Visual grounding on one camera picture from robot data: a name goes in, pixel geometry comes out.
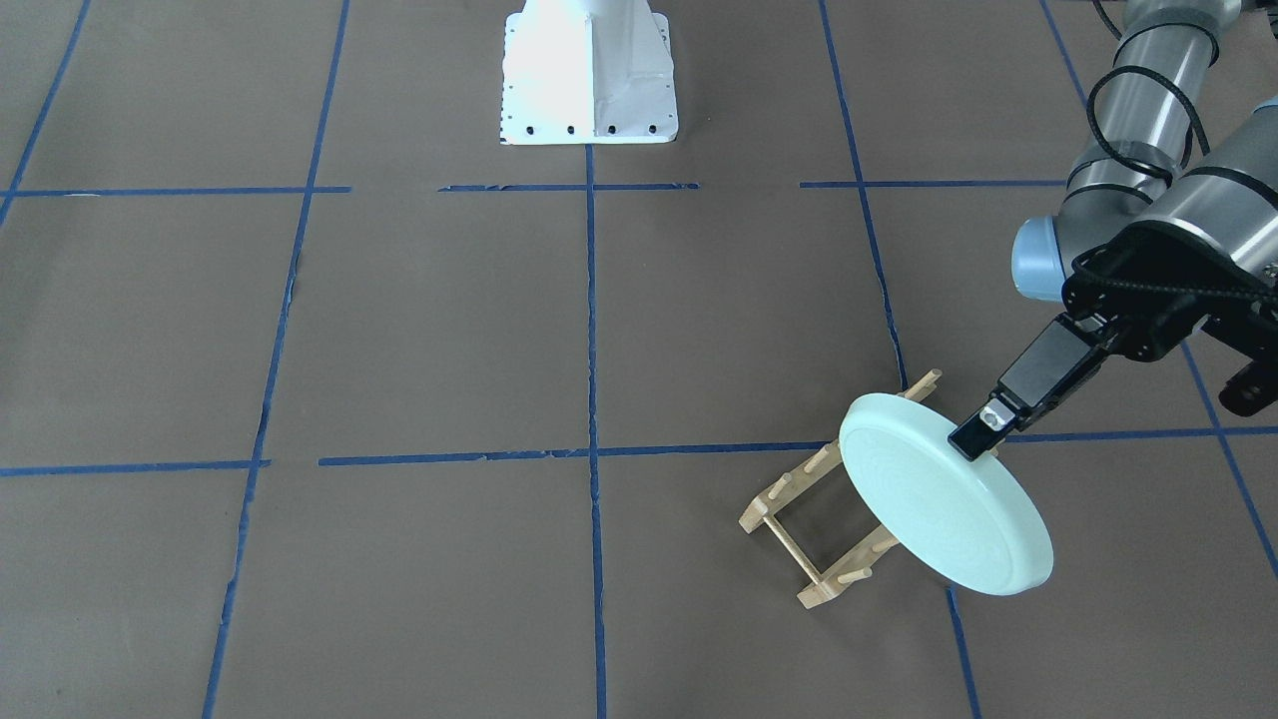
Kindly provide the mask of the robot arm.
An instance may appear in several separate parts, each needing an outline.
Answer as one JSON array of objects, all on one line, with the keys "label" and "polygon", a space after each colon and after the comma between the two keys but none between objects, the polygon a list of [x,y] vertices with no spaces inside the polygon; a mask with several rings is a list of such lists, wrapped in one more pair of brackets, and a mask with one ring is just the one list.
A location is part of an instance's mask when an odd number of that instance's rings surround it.
[{"label": "robot arm", "polygon": [[1090,140],[1057,215],[1028,218],[1013,286],[1057,315],[950,433],[967,461],[1054,410],[1105,360],[1157,361],[1203,332],[1247,358],[1218,397],[1275,401],[1275,102],[1208,140],[1196,101],[1231,26],[1260,1],[1130,1],[1091,86]]}]

